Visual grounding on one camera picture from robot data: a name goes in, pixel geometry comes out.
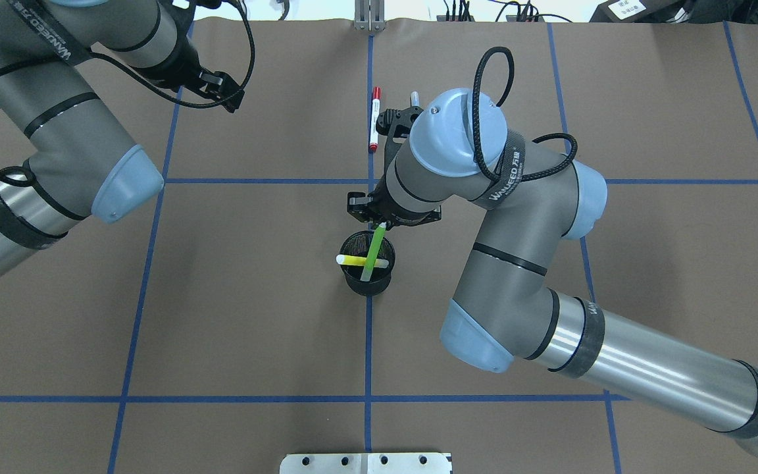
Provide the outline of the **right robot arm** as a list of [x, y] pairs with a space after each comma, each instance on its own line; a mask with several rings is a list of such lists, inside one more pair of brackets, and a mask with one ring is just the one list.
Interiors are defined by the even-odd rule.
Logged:
[[509, 129], [470, 89], [428, 106], [371, 108], [387, 139], [383, 177], [351, 192], [362, 222], [413, 227], [460, 197], [484, 208], [440, 331], [446, 350], [494, 373], [517, 358], [597, 384], [733, 438], [758, 457], [758, 367], [692, 347], [596, 303], [545, 287], [557, 245], [592, 231], [607, 204], [599, 172]]

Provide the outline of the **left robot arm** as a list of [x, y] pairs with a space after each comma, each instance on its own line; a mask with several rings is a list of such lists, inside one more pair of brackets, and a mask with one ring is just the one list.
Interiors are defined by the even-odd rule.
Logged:
[[[90, 216], [112, 224], [162, 191], [162, 172], [76, 69], [93, 58], [192, 109], [238, 110], [242, 81], [201, 65], [197, 2], [0, 1], [0, 110], [34, 146], [0, 168], [0, 276]], [[203, 99], [176, 100], [180, 89]]]

